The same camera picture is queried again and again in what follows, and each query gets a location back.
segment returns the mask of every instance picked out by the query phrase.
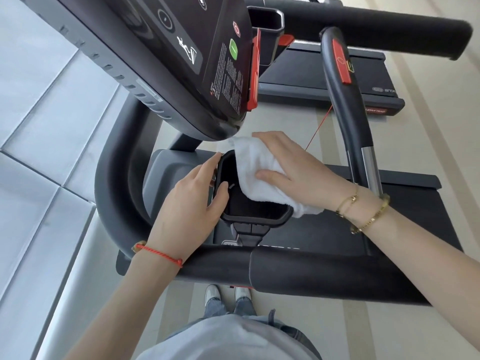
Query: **person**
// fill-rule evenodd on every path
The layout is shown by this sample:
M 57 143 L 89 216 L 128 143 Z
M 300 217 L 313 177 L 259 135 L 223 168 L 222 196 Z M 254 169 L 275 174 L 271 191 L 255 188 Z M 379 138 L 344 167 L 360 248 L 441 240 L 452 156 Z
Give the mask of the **person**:
M 371 191 L 334 174 L 284 133 L 258 132 L 253 136 L 263 141 L 285 171 L 285 175 L 258 171 L 256 177 L 294 200 L 336 211 L 358 189 L 357 200 L 345 215 L 357 228 L 369 222 L 382 207 L 383 201 Z M 153 225 L 148 247 L 187 261 L 204 242 L 229 199 L 228 183 L 223 182 L 207 205 L 210 180 L 220 157 L 217 153 L 192 169 L 171 190 Z M 480 263 L 391 207 L 363 232 L 438 312 L 480 350 Z M 178 271 L 177 264 L 140 250 L 116 292 L 65 360 L 130 359 L 155 304 Z M 190 324 L 138 359 L 320 358 L 295 329 L 272 318 L 268 321 L 255 317 L 247 289 L 237 289 L 236 294 L 237 307 L 233 314 L 227 314 L 218 290 L 209 287 L 205 312 L 209 318 Z

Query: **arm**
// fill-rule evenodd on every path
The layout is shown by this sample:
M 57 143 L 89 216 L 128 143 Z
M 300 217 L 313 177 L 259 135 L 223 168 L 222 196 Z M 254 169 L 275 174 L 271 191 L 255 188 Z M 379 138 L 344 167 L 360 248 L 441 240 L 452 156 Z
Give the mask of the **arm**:
M 335 211 L 355 186 L 334 174 L 282 132 L 254 133 L 285 171 L 259 171 L 257 178 L 307 205 Z M 382 201 L 359 187 L 347 218 L 368 222 Z M 480 263 L 388 207 L 364 233 L 402 270 L 438 312 L 480 351 Z
M 171 190 L 162 205 L 147 246 L 186 261 L 213 230 L 229 199 L 228 183 L 207 206 L 217 153 L 194 168 Z M 179 266 L 141 250 L 127 274 L 64 360 L 130 360 L 153 308 Z

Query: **green button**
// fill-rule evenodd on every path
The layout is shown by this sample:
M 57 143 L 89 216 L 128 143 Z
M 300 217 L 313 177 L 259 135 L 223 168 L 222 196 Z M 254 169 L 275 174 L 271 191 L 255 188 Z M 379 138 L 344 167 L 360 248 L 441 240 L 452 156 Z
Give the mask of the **green button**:
M 234 60 L 237 60 L 239 50 L 237 48 L 237 44 L 235 44 L 235 41 L 233 39 L 230 39 L 230 54 L 232 55 Z

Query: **left hand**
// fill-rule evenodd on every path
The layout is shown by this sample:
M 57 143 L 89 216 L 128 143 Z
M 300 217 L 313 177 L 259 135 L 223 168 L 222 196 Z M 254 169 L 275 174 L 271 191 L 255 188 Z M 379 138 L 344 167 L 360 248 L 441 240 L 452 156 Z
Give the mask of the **left hand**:
M 207 205 L 210 181 L 220 157 L 222 154 L 216 153 L 177 182 L 153 224 L 149 247 L 185 261 L 207 239 L 229 200 L 229 184 L 223 182 Z

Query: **hand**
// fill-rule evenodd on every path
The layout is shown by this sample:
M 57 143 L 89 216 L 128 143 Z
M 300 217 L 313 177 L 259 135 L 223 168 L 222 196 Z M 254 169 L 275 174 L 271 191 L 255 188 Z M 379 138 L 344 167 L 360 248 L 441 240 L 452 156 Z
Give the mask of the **hand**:
M 205 241 L 229 200 L 229 184 L 222 182 L 209 206 L 208 191 L 221 153 L 192 169 L 165 198 L 147 245 L 174 259 L 187 260 Z
M 353 183 L 336 175 L 281 131 L 254 132 L 277 159 L 285 175 L 259 170 L 256 178 L 278 187 L 304 205 L 335 211 L 355 193 Z

